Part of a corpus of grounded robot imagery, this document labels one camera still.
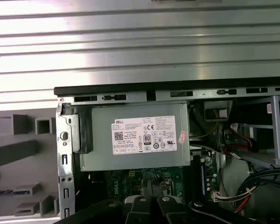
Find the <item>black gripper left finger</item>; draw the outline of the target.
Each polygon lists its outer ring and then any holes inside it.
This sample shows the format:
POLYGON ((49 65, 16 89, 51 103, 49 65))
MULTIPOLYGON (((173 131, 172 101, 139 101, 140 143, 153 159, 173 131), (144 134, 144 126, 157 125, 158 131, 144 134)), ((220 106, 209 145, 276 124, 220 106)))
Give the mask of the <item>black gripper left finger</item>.
POLYGON ((149 224, 153 200, 151 179, 142 181, 142 194, 123 203, 106 199, 58 221, 59 224, 149 224))

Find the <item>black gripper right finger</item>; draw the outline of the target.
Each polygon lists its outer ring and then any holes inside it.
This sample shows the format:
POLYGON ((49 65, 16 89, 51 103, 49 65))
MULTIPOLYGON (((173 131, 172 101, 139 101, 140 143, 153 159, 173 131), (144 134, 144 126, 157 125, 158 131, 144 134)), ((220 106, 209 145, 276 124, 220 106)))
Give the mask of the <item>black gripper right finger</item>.
POLYGON ((154 185, 158 196, 157 203, 162 215, 169 224, 249 224, 250 219, 209 202, 191 201, 187 205, 178 202, 170 195, 164 195, 160 183, 162 178, 155 178, 154 185))

